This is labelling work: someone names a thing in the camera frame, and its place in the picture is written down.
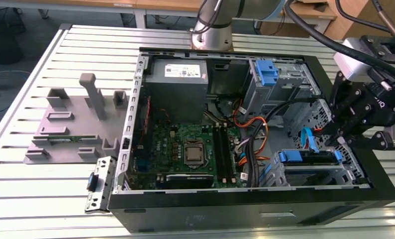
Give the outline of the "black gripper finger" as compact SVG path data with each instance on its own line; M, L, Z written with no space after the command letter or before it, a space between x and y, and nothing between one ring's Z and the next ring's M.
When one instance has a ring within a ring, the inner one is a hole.
M345 138L351 147L369 150L395 151L395 125L384 127L371 138L363 135L352 135Z
M365 100L365 86L360 82L351 82L343 72L336 73L332 92L328 100L331 120L323 127L323 135L328 136L324 145L337 146L337 139L352 140L368 129L363 123L372 110Z

